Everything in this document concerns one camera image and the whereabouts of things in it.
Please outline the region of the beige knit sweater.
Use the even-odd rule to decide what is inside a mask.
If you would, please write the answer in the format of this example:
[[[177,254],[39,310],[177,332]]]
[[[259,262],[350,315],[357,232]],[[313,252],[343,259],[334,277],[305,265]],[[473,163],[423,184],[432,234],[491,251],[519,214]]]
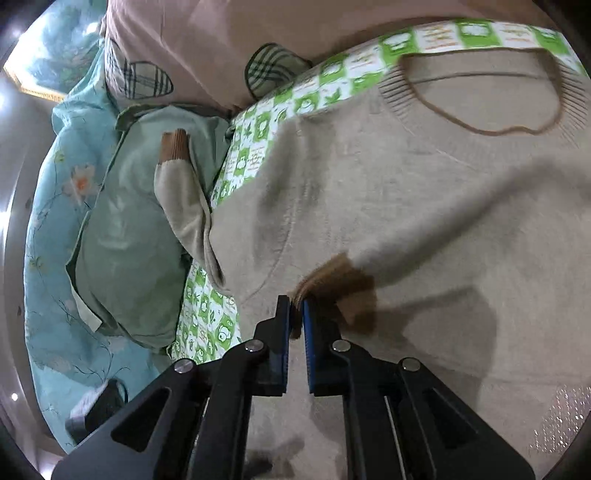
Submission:
[[[252,333],[281,294],[415,356],[547,475],[590,390],[590,81],[544,50],[408,55],[284,120],[256,176],[207,204],[188,136],[155,194]]]

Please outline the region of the light blue floral quilt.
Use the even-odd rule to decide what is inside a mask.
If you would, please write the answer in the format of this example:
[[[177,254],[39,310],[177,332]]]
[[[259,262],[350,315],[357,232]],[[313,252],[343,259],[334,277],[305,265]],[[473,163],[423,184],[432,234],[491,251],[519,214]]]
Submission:
[[[92,332],[80,319],[65,265],[94,204],[118,142],[118,109],[104,79],[104,57],[52,111],[56,138],[40,168],[24,258],[25,341],[36,398],[65,452],[71,410],[107,379],[135,396],[170,363],[125,336]]]

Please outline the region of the green white patterned bedsheet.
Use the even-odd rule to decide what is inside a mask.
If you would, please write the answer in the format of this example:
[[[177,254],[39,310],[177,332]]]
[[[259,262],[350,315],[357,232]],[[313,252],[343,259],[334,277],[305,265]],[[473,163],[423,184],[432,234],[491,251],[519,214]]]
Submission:
[[[407,27],[335,54],[297,79],[267,94],[231,122],[232,138],[209,203],[216,207],[249,182],[273,145],[277,128],[297,114],[321,110],[375,86],[401,56],[489,48],[542,48],[574,71],[589,67],[563,33],[520,23],[454,19]],[[204,363],[240,343],[235,300],[219,294],[197,263],[190,267],[171,359]]]

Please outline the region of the green pillow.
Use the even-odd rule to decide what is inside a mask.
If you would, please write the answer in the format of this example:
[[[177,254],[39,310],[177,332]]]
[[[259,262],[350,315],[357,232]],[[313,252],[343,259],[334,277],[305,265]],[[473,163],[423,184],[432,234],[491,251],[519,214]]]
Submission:
[[[66,272],[91,331],[158,351],[174,341],[190,266],[154,192],[161,137],[186,132],[191,169],[209,193],[228,152],[228,120],[197,108],[135,106],[115,129],[119,142]]]

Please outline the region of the framed landscape painting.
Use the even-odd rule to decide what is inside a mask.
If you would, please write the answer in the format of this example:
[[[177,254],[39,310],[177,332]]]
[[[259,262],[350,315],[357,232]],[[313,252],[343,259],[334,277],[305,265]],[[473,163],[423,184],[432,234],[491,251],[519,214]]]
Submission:
[[[89,69],[100,43],[105,1],[54,1],[32,22],[14,29],[16,43],[3,66],[17,89],[61,102]]]

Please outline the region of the pink plaid-heart duvet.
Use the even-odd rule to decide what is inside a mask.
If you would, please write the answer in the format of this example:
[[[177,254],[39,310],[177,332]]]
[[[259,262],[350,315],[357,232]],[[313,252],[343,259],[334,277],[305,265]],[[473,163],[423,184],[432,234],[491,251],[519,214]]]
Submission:
[[[120,103],[236,112],[335,53],[462,18],[556,26],[535,1],[110,1],[105,80]]]

